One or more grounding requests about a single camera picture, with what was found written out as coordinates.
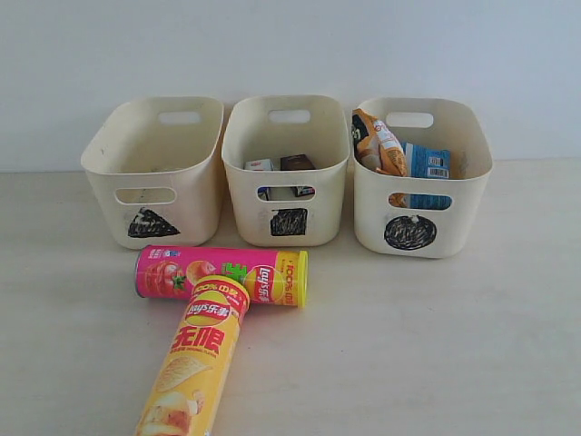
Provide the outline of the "purple milk carton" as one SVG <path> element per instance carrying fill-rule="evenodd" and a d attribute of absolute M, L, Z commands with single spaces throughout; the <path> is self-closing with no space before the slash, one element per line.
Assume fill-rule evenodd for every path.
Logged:
<path fill-rule="evenodd" d="M 280 159 L 280 166 L 282 171 L 307 171 L 316 169 L 306 154 L 282 157 Z M 315 189 L 312 186 L 292 186 L 291 190 L 296 197 L 315 194 Z"/>

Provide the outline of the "white blue milk carton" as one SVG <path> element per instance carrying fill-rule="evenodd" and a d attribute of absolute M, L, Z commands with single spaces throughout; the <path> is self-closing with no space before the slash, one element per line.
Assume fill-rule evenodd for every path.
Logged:
<path fill-rule="evenodd" d="M 275 170 L 271 159 L 260 159 L 248 161 L 244 164 L 244 169 L 253 172 L 272 172 Z M 271 199 L 271 188 L 269 186 L 260 186 L 257 189 L 258 197 L 263 201 Z"/>

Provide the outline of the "orange instant noodle packet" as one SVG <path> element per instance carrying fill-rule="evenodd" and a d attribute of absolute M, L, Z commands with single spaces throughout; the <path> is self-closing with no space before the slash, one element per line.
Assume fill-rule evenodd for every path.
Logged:
<path fill-rule="evenodd" d="M 353 110 L 351 134 L 355 158 L 364 167 L 383 175 L 409 175 L 403 147 L 379 118 L 360 108 Z"/>

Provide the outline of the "blue instant noodle packet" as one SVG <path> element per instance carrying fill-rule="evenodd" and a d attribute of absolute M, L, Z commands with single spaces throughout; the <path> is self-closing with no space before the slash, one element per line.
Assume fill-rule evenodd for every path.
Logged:
<path fill-rule="evenodd" d="M 433 150 L 419 144 L 402 142 L 408 174 L 413 178 L 448 180 L 451 155 L 448 150 Z M 452 199 L 445 195 L 406 193 L 405 205 L 411 209 L 446 210 Z"/>

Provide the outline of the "yellow Lays chips can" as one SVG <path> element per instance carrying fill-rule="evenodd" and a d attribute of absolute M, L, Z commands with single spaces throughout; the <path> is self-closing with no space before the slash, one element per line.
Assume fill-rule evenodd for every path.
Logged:
<path fill-rule="evenodd" d="M 231 278 L 206 276 L 194 286 L 153 384 L 136 435 L 209 435 L 241 323 L 250 306 Z"/>

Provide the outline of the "cream bin with square mark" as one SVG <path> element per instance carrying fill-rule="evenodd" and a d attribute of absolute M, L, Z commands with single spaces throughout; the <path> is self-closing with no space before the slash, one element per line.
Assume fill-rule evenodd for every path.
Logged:
<path fill-rule="evenodd" d="M 282 171 L 280 159 L 306 154 L 315 170 Z M 350 134 L 341 104 L 324 95 L 247 98 L 231 111 L 222 145 L 237 229 L 258 246 L 315 246 L 340 228 Z M 275 170 L 244 169 L 252 160 L 271 159 Z M 261 200 L 260 186 L 271 188 Z M 296 197 L 292 186 L 315 194 Z"/>

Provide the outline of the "cream bin with circle mark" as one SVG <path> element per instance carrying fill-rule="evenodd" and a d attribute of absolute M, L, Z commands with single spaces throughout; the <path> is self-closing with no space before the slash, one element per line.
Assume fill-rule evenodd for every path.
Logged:
<path fill-rule="evenodd" d="M 444 258 L 464 246 L 493 168 L 487 139 L 474 113 L 444 99 L 381 97 L 360 109 L 383 121 L 400 144 L 450 151 L 448 180 L 382 175 L 358 160 L 354 225 L 359 242 L 376 253 Z M 406 193 L 445 195 L 446 210 L 411 209 Z"/>

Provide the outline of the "cream bin with triangle mark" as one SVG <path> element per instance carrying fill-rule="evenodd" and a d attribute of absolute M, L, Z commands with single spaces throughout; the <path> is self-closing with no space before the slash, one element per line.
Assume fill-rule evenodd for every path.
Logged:
<path fill-rule="evenodd" d="M 165 96 L 118 106 L 85 148 L 81 165 L 117 243 L 200 245 L 222 211 L 224 105 Z"/>

